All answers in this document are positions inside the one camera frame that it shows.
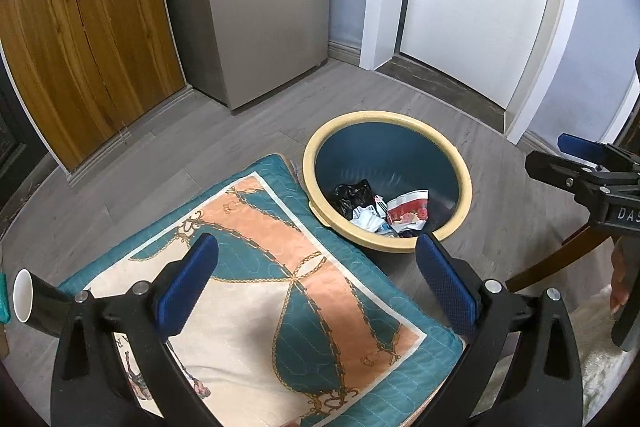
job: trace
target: metal screw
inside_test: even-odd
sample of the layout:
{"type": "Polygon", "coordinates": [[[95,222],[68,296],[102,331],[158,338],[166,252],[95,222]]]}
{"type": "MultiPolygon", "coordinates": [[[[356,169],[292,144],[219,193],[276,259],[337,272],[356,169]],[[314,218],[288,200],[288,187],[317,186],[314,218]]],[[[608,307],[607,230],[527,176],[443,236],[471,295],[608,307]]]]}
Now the metal screw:
{"type": "Polygon", "coordinates": [[[556,290],[555,288],[549,288],[546,291],[546,295],[552,300],[552,301],[559,301],[560,300],[560,292],[558,290],[556,290]]]}
{"type": "Polygon", "coordinates": [[[78,304],[83,303],[89,298],[89,292],[87,290],[82,290],[76,293],[76,297],[74,298],[78,304]]]}
{"type": "Polygon", "coordinates": [[[494,279],[489,279],[484,283],[484,287],[491,293],[500,293],[502,291],[502,285],[494,279]]]}
{"type": "Polygon", "coordinates": [[[149,283],[147,281],[138,281],[131,289],[134,295],[144,295],[149,291],[149,283]]]}

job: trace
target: trash can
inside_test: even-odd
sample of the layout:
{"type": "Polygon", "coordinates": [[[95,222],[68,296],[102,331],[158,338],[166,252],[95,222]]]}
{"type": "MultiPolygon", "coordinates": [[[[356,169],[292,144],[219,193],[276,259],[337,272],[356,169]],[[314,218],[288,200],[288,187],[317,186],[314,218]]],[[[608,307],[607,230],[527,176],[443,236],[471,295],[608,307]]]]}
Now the trash can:
{"type": "Polygon", "coordinates": [[[362,179],[385,201],[426,188],[425,227],[440,240],[458,229],[471,206],[471,177],[453,144],[427,124],[392,112],[352,112],[325,123],[306,146],[302,179],[309,207],[324,226],[357,245],[390,253],[413,253],[416,238],[360,229],[324,194],[362,179]]]}

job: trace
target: yellow rim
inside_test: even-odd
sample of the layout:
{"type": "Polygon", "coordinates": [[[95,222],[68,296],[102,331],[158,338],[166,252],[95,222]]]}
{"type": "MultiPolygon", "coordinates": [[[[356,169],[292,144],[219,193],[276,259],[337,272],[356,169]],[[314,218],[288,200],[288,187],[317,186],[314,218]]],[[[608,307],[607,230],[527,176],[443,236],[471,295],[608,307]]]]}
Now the yellow rim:
{"type": "Polygon", "coordinates": [[[354,224],[344,219],[329,202],[324,198],[318,181],[316,181],[316,157],[322,144],[333,134],[347,126],[363,122],[383,122],[393,123],[407,127],[434,142],[449,158],[458,178],[460,195],[458,206],[447,223],[437,229],[434,235],[440,240],[444,240],[454,233],[465,220],[466,214],[471,207],[471,176],[466,168],[465,161],[453,144],[433,127],[410,118],[402,114],[386,111],[359,111],[345,114],[325,123],[311,137],[305,149],[305,156],[302,162],[302,177],[305,184],[306,193],[309,196],[309,208],[316,215],[318,220],[325,226],[331,226],[341,236],[350,241],[371,248],[372,250],[386,251],[390,253],[413,253],[415,250],[415,237],[393,238],[382,237],[372,232],[366,232],[354,224]]]}

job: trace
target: wooden cabinet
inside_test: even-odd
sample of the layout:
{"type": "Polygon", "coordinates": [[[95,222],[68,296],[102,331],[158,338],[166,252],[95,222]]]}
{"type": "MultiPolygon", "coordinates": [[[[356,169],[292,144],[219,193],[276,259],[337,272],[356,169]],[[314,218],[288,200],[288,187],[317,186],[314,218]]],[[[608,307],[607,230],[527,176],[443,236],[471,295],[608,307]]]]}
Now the wooden cabinet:
{"type": "Polygon", "coordinates": [[[184,87],[164,0],[0,0],[0,41],[68,171],[184,87]]]}

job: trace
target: white fur fabric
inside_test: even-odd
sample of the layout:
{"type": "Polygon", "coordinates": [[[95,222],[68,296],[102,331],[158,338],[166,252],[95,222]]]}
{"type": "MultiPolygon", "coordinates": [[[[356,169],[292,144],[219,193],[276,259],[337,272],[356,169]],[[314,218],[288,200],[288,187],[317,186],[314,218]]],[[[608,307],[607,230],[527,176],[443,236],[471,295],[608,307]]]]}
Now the white fur fabric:
{"type": "MultiPolygon", "coordinates": [[[[611,341],[614,318],[609,310],[610,294],[611,286],[607,286],[570,315],[582,369],[583,425],[607,402],[638,353],[637,347],[626,353],[611,341]]],[[[493,405],[512,358],[500,360],[495,367],[474,414],[493,405]]]]}

